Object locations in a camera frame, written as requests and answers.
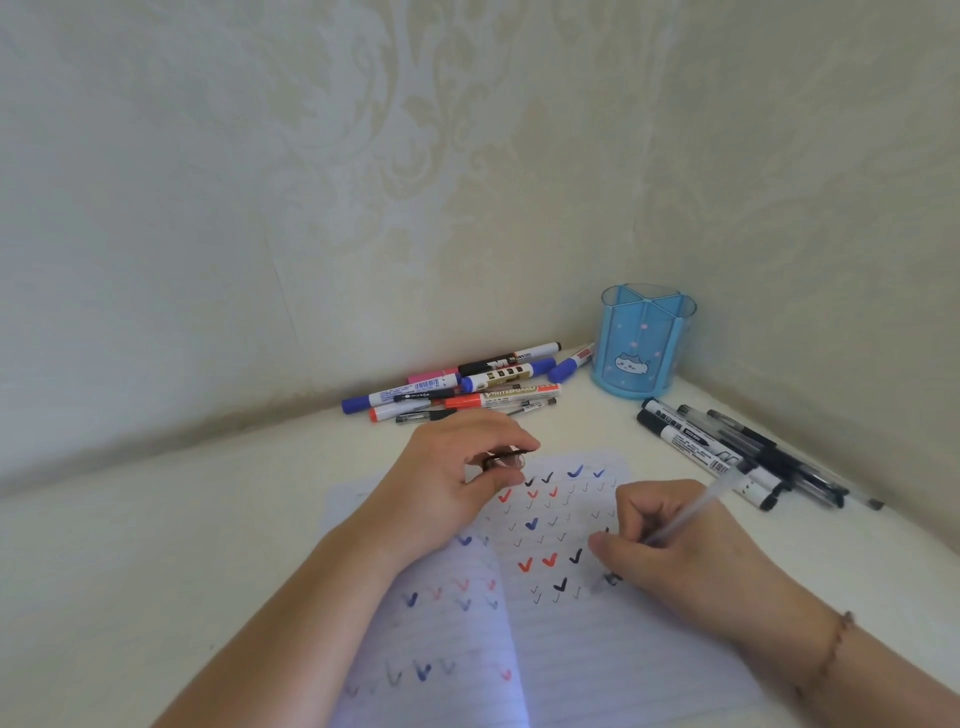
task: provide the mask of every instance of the open notebook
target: open notebook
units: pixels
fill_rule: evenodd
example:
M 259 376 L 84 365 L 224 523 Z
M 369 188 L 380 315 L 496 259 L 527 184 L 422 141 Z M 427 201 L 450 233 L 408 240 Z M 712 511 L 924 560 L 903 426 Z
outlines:
M 756 701 L 725 644 L 605 572 L 587 549 L 616 530 L 626 464 L 527 456 L 525 483 L 402 573 L 350 669 L 335 728 L 637 728 Z M 379 478 L 334 488 L 324 530 Z

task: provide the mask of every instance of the hand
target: hand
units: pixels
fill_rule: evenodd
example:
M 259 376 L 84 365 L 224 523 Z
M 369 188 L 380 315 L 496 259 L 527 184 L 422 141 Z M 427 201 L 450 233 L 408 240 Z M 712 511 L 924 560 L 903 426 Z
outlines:
M 350 520 L 362 534 L 379 539 L 396 559 L 396 570 L 403 570 L 470 525 L 498 490 L 523 482 L 517 468 L 493 468 L 464 482 L 467 463 L 479 465 L 491 451 L 508 446 L 535 450 L 540 442 L 488 409 L 420 425 Z
M 761 656 L 787 628 L 829 634 L 832 610 L 780 570 L 722 503 L 704 508 L 663 548 L 638 543 L 703 492 L 696 480 L 621 485 L 620 532 L 594 533 L 590 550 L 683 619 Z

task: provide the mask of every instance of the white cartoon character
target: white cartoon character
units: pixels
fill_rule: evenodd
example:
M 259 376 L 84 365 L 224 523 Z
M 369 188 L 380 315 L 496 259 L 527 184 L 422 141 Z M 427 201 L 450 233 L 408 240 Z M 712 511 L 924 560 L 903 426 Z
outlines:
M 640 361 L 639 356 L 630 356 L 626 352 L 620 354 L 613 363 L 621 372 L 631 375 L 645 375 L 650 369 L 649 361 Z

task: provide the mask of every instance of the notebook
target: notebook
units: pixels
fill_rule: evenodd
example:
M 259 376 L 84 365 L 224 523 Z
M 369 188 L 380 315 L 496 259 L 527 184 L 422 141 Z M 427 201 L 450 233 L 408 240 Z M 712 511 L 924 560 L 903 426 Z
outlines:
M 527 455 L 524 474 L 396 579 L 331 726 L 637 728 L 761 698 L 728 645 L 590 554 L 590 533 L 617 528 L 622 458 Z M 378 480 L 331 490 L 324 530 Z

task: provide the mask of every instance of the pencil cup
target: pencil cup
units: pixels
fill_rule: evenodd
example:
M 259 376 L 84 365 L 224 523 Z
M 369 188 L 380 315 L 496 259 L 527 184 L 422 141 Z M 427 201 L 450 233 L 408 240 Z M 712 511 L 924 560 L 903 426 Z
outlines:
M 649 283 L 608 288 L 593 357 L 593 381 L 628 400 L 660 397 L 670 388 L 678 347 L 697 304 Z

